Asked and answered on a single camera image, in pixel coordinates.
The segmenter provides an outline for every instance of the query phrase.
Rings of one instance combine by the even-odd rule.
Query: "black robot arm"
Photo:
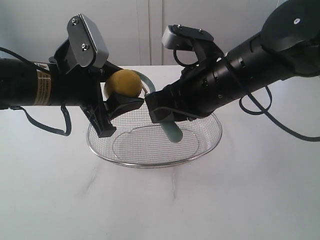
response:
[[[319,9],[318,0],[288,0],[261,32],[227,54],[202,29],[168,26],[162,43],[173,50],[176,61],[180,63],[176,51],[182,50],[194,51],[198,62],[184,66],[179,80],[145,98],[152,122],[205,118],[278,80],[320,75]]]

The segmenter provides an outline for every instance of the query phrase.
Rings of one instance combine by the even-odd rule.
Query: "screw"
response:
[[[89,49],[89,45],[85,44],[85,43],[82,43],[81,48],[82,48],[82,51],[86,51],[86,50]]]
[[[298,23],[300,23],[300,21],[301,21],[300,18],[296,18],[296,19],[293,21],[293,23],[294,23],[294,24],[298,24]]]
[[[79,20],[76,18],[72,18],[71,22],[73,25],[76,25],[79,22]]]

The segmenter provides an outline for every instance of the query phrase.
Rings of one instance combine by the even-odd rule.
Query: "warning label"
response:
[[[49,70],[49,66],[45,63],[34,63],[39,67]],[[48,104],[51,93],[51,76],[40,70],[36,70],[38,75],[38,89],[33,105],[46,105]]]

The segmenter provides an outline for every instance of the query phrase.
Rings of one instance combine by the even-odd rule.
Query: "basket rim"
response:
[[[196,156],[189,157],[189,158],[186,158],[186,159],[181,159],[181,160],[176,160],[176,161],[171,161],[171,162],[160,162],[160,163],[131,163],[131,162],[116,161],[116,160],[113,160],[111,158],[107,158],[107,157],[101,155],[100,153],[98,153],[93,148],[93,146],[92,146],[92,144],[90,142],[90,130],[93,127],[91,123],[89,124],[89,127],[87,128],[87,131],[86,131],[86,143],[89,146],[90,150],[96,156],[98,156],[99,158],[101,158],[103,160],[111,162],[113,164],[116,164],[116,165],[120,165],[120,166],[124,166],[124,167],[130,167],[130,168],[142,168],[142,169],[173,167],[173,166],[176,166],[176,165],[184,164],[184,163],[187,163],[187,162],[191,162],[191,161],[193,161],[195,159],[198,159],[201,156],[206,155],[207,153],[211,152],[213,149],[215,149],[219,145],[219,143],[220,143],[220,141],[222,139],[222,135],[223,135],[222,124],[219,121],[218,117],[214,113],[210,114],[208,117],[213,117],[215,119],[217,125],[218,125],[218,128],[220,129],[220,134],[218,136],[218,139],[217,139],[216,143],[213,144],[212,147],[209,148],[207,151],[201,152],[200,154],[198,154]]]

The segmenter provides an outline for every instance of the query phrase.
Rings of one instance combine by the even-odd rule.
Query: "wire mesh basket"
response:
[[[140,77],[144,83],[149,81],[149,89],[154,88],[149,79],[143,80],[144,75]],[[195,160],[213,150],[222,137],[221,123],[211,114],[204,119],[177,122],[183,137],[174,143],[163,126],[151,122],[146,103],[111,122],[117,129],[105,138],[98,138],[90,124],[87,143],[100,158],[131,168],[165,168]]]

